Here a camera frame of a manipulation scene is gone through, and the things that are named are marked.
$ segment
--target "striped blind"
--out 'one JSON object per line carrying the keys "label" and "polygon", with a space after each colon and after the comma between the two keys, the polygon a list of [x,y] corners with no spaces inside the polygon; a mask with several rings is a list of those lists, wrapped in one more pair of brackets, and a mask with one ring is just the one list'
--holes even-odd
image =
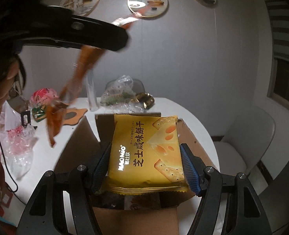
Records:
{"label": "striped blind", "polygon": [[289,62],[289,5],[285,0],[267,0],[273,33],[274,58]]}

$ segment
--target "yellow cracker package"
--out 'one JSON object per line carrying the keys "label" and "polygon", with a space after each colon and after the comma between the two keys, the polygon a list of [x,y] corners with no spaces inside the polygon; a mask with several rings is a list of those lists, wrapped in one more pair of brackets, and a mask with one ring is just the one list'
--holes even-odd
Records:
{"label": "yellow cracker package", "polygon": [[114,115],[104,188],[119,194],[187,191],[177,136],[177,117]]}

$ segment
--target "metal screw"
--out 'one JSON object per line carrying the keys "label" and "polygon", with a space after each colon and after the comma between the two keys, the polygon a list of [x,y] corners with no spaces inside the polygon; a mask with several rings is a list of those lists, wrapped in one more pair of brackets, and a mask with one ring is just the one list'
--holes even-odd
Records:
{"label": "metal screw", "polygon": [[71,24],[71,28],[75,29],[75,30],[82,30],[84,28],[84,24],[81,22],[73,22]]}
{"label": "metal screw", "polygon": [[52,170],[48,170],[48,171],[45,172],[45,176],[46,177],[51,177],[52,174],[53,174]]}
{"label": "metal screw", "polygon": [[214,171],[214,168],[212,166],[207,166],[205,168],[205,170],[208,172],[208,173],[212,173]]}
{"label": "metal screw", "polygon": [[78,169],[79,171],[83,171],[85,168],[86,168],[86,166],[83,165],[83,164],[81,164],[81,165],[79,165],[79,166],[77,167],[77,169]]}
{"label": "metal screw", "polygon": [[238,173],[238,177],[241,178],[241,179],[247,178],[246,174],[244,174],[242,172]]}

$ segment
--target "gray chair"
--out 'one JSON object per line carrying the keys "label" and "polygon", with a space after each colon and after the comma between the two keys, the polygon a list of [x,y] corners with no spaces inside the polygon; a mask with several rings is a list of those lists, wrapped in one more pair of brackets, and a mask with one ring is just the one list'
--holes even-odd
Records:
{"label": "gray chair", "polygon": [[274,119],[253,106],[236,118],[226,135],[214,142],[223,174],[249,174],[262,158],[275,134]]}
{"label": "gray chair", "polygon": [[[115,80],[109,81],[109,82],[106,84],[105,89],[107,89],[107,87],[108,87],[111,83],[113,83],[114,81],[115,81]],[[141,80],[133,79],[133,81],[134,81],[134,86],[133,86],[132,90],[133,90],[136,94],[138,94],[138,93],[145,93],[145,87],[144,87],[143,83],[141,82]]]}

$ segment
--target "chair seat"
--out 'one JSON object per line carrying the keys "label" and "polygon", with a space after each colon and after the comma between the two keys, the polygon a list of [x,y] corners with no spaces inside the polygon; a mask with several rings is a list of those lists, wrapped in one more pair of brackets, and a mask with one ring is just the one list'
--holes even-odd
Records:
{"label": "chair seat", "polygon": [[238,172],[246,172],[247,166],[232,145],[226,142],[214,142],[219,158],[220,172],[236,176]]}

